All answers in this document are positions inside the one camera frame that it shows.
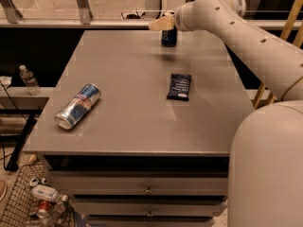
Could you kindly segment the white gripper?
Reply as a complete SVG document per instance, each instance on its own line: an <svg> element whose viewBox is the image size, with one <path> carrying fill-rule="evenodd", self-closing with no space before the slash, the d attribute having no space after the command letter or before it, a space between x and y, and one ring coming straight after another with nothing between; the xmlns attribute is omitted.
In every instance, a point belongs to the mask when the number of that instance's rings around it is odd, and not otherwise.
<svg viewBox="0 0 303 227"><path fill-rule="evenodd" d="M193 3L185 3L175 11L175 17L171 15L163 16L149 23L149 30L172 30L175 26L180 31L195 31L200 27L193 13Z"/></svg>

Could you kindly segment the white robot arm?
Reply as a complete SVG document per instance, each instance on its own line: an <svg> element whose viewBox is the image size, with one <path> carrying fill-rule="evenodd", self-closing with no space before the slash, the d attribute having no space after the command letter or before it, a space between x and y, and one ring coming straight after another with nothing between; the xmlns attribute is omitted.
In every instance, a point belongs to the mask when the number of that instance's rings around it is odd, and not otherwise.
<svg viewBox="0 0 303 227"><path fill-rule="evenodd" d="M149 28L214 34L277 99L234 136L228 227L303 227L303 51L246 22L245 9L245 0L194 0Z"/></svg>

